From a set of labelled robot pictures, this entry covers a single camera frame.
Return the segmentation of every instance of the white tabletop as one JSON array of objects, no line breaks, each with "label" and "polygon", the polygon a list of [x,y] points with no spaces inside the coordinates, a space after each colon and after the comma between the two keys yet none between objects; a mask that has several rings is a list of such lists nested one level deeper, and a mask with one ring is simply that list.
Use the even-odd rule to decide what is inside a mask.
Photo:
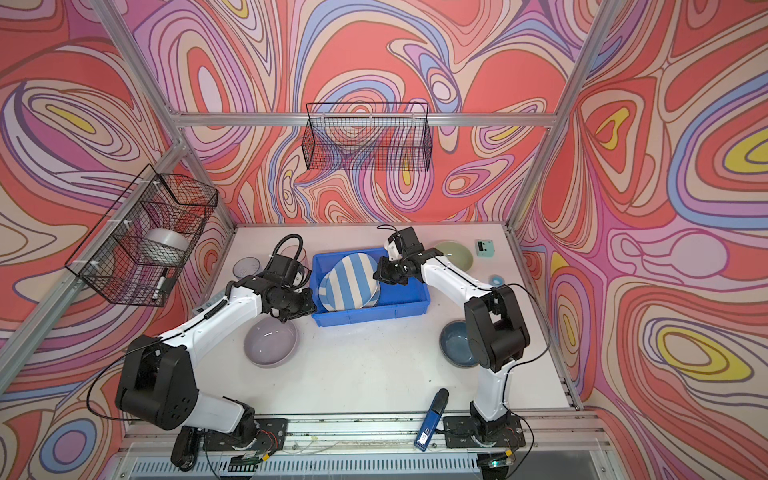
[{"label": "white tabletop", "polygon": [[[495,255],[475,257],[468,273],[484,282],[498,274],[506,282],[523,283],[501,225],[426,225],[415,230],[425,248],[441,240],[455,240],[474,253],[475,240],[493,240]],[[385,230],[367,226],[241,227],[223,260],[214,292],[235,280],[232,267],[239,259],[256,257],[265,265],[277,241],[288,233],[304,238],[310,267],[315,253],[381,247],[389,236]],[[257,413],[269,415],[423,412],[441,388],[450,394],[447,410],[467,410],[481,367],[450,365],[438,345],[442,327],[463,318],[464,309],[432,287],[429,293],[432,304],[422,316],[323,328],[311,316],[295,319],[300,335],[296,352],[273,369],[255,366],[243,353],[243,339],[256,323],[254,319],[197,365],[197,388],[240,400]],[[525,361],[545,349],[546,338],[528,296],[515,293],[531,335],[531,345],[522,358]],[[509,380],[512,409],[568,408],[549,354],[516,368]]]}]

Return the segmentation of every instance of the patterned wall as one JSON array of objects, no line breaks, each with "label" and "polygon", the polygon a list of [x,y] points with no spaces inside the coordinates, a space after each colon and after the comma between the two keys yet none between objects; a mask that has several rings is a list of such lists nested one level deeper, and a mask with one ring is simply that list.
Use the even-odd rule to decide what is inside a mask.
[{"label": "patterned wall", "polygon": [[517,235],[632,478],[768,478],[768,3],[633,0]]},{"label": "patterned wall", "polygon": [[[129,5],[179,111],[423,100],[437,112],[553,111],[595,2],[434,0]],[[187,132],[238,223],[506,220],[542,129],[441,127],[428,173],[305,172],[300,128]]]},{"label": "patterned wall", "polygon": [[[0,2],[0,348],[165,133],[86,0]],[[162,310],[85,290],[0,396],[0,479],[96,478],[123,425],[87,413],[93,375],[135,336],[182,323],[223,248],[209,222]],[[115,415],[119,365],[94,390]]]}]

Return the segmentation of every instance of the small green device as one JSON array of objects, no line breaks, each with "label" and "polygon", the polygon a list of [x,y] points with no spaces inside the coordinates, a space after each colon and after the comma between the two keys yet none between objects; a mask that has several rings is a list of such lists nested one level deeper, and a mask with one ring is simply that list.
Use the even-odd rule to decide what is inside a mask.
[{"label": "small green device", "polygon": [[493,257],[494,253],[492,240],[475,241],[475,254],[478,257]]}]

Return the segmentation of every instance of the black wire basket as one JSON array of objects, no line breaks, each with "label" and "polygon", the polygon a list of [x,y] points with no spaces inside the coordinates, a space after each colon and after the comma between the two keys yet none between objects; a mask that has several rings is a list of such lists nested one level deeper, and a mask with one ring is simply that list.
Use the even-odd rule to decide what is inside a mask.
[{"label": "black wire basket", "polygon": [[306,113],[307,170],[429,170],[429,104],[319,102]]},{"label": "black wire basket", "polygon": [[216,188],[185,175],[154,172],[144,183],[128,213],[109,220],[117,226],[96,252],[72,260],[99,224],[65,265],[109,303],[164,306],[219,199]]}]

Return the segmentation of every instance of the blue and white striped plate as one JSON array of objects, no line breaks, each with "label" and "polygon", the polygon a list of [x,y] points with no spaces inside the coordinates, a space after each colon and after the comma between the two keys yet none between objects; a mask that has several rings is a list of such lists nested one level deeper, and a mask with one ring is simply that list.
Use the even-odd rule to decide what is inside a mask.
[{"label": "blue and white striped plate", "polygon": [[376,261],[365,253],[342,258],[320,282],[320,302],[329,312],[374,306],[380,291],[375,271]]}]

